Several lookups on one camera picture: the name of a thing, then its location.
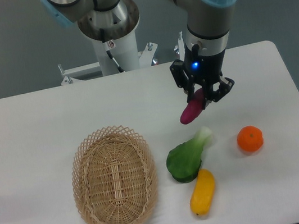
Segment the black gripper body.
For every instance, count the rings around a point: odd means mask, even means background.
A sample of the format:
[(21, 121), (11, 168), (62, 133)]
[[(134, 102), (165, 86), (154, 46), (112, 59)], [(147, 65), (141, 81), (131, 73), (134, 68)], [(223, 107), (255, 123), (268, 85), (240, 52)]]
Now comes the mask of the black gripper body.
[(193, 45), (192, 49), (185, 46), (184, 71), (194, 85), (197, 84), (202, 87), (202, 84), (206, 81), (211, 85), (213, 84), (214, 90), (217, 90), (218, 81), (223, 76), (224, 55), (225, 50), (213, 56), (204, 56), (201, 55), (198, 44)]

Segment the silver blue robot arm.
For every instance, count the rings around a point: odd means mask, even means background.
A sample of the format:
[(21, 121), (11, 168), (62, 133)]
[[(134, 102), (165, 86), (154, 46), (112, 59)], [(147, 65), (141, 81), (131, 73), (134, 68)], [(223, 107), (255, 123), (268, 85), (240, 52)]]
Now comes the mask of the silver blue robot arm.
[[(135, 43), (123, 39), (134, 34), (139, 11), (132, 0), (40, 0), (60, 24), (77, 24), (97, 47), (104, 75), (140, 67)], [(198, 97), (202, 109), (227, 95), (234, 81), (221, 70), (237, 0), (169, 0), (187, 16), (187, 33), (180, 57), (171, 65), (175, 83), (188, 100)]]

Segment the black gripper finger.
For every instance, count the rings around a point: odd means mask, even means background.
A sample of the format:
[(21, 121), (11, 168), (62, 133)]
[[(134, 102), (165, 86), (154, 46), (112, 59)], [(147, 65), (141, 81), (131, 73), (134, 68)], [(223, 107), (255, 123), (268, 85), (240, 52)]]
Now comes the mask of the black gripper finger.
[(194, 95), (194, 83), (184, 71), (184, 62), (179, 59), (174, 60), (169, 69), (177, 87), (184, 90), (187, 96), (187, 103), (189, 103)]
[(202, 109), (206, 109), (210, 103), (217, 103), (222, 98), (224, 98), (224, 96), (226, 96), (231, 91), (235, 84), (233, 79), (223, 76), (220, 77), (218, 83), (219, 86), (217, 90), (214, 90), (213, 84), (211, 85), (206, 81), (204, 81), (204, 83), (202, 84)]

